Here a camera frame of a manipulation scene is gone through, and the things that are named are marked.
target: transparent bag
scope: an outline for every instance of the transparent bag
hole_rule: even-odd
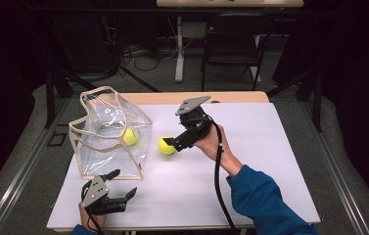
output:
[[[120,169],[115,179],[143,179],[152,121],[109,86],[80,94],[87,115],[69,123],[80,176]]]

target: wooden desk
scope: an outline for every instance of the wooden desk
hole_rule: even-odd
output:
[[[302,7],[302,0],[157,0],[157,6],[167,8],[295,8]],[[177,21],[177,66],[175,69],[175,82],[182,82],[184,70],[183,52],[183,22],[181,17]],[[257,68],[251,67],[255,74]]]
[[[233,152],[242,163],[271,175],[281,188],[285,202],[305,221],[320,222],[300,168],[273,104],[263,92],[188,92],[123,94],[153,120],[152,138],[143,180],[107,181],[110,198],[123,197],[137,187],[125,212],[108,214],[104,230],[173,230],[229,228],[213,186],[214,162],[198,148],[185,149],[166,157],[158,151],[161,136],[184,131],[175,112],[186,98],[210,95],[203,109],[226,127]],[[249,218],[231,207],[227,173],[220,170],[220,187],[229,213],[239,228],[252,227]],[[75,158],[47,227],[72,230],[79,222],[77,204],[86,183],[80,178]]]

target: blue sleeve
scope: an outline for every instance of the blue sleeve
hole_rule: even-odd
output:
[[[318,234],[283,202],[278,185],[265,173],[243,165],[227,182],[234,210],[254,221],[258,235]]]
[[[71,231],[70,235],[96,235],[96,233],[91,232],[84,228],[83,226],[77,224]]]

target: person's left hand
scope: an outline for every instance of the person's left hand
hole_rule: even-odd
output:
[[[89,219],[89,214],[87,214],[86,209],[83,208],[81,204],[82,204],[81,202],[78,204],[79,211],[80,211],[81,225],[91,232],[96,232],[98,228],[95,226],[95,223]],[[93,217],[95,218],[96,222],[99,224],[99,227],[102,228],[106,222],[107,216],[103,214],[103,215],[93,215]]]

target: yellow ball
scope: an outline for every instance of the yellow ball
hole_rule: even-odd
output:
[[[159,150],[164,155],[172,155],[175,153],[175,148],[173,146],[169,146],[163,141],[163,138],[172,138],[172,136],[163,136],[159,141]]]
[[[130,127],[126,128],[126,132],[123,135],[123,141],[127,146],[132,146],[138,141],[138,137],[135,135],[135,132]]]

